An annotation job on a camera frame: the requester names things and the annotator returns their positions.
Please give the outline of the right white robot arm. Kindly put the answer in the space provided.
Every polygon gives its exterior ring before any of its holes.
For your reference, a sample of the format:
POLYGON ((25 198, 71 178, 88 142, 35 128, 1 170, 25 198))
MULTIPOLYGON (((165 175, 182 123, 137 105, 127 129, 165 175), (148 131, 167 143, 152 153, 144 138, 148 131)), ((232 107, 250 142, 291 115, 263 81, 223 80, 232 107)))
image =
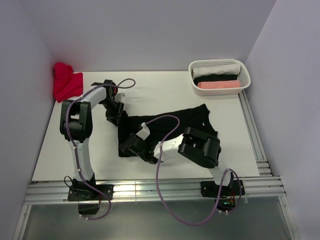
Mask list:
POLYGON ((141 126, 137 133, 132 133, 119 145, 122 153, 132 154, 150 164, 157 164, 182 156, 196 165, 213 169, 213 183, 208 189, 211 197, 218 195, 230 196, 234 188, 234 174, 228 172, 223 177, 226 165, 219 162, 222 151, 220 140, 211 134, 187 127, 183 133, 172 139, 151 140, 151 131, 147 126, 141 126))

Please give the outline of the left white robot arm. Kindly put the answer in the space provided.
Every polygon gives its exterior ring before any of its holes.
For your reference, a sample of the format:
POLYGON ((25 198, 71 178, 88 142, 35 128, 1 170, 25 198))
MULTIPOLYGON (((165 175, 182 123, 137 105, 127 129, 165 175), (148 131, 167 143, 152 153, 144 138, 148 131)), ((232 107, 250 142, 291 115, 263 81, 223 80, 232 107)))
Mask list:
POLYGON ((90 153, 89 138, 93 132, 92 109, 103 105, 106 120, 118 126, 124 104, 115 100, 118 84, 106 79, 95 82, 89 91, 75 100, 64 100, 61 105, 59 131, 71 148, 74 176, 70 192, 81 200, 92 200, 99 194, 90 153))

